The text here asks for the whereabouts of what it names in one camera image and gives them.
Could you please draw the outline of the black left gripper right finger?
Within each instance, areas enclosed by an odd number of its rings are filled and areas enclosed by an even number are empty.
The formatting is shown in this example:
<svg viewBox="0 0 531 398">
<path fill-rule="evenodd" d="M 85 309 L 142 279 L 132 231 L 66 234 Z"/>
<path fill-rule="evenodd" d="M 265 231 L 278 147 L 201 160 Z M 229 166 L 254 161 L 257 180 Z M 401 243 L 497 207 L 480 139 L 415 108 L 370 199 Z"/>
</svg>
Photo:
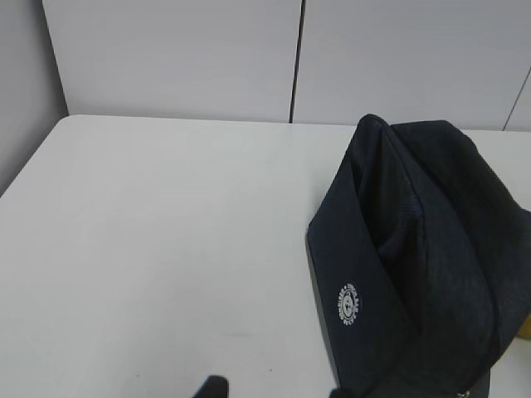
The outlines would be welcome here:
<svg viewBox="0 0 531 398">
<path fill-rule="evenodd" d="M 337 385 L 329 393 L 329 397 L 363 397 L 365 377 L 360 375 L 338 375 Z"/>
</svg>

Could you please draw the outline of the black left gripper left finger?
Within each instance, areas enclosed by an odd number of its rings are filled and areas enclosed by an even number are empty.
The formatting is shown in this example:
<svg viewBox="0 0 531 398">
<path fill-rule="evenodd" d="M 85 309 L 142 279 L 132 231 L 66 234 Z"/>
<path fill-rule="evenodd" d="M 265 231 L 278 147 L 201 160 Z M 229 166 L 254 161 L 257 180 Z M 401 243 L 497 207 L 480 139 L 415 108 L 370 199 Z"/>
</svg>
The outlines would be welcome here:
<svg viewBox="0 0 531 398">
<path fill-rule="evenodd" d="M 226 378 L 207 378 L 193 398 L 228 398 L 229 382 Z"/>
</svg>

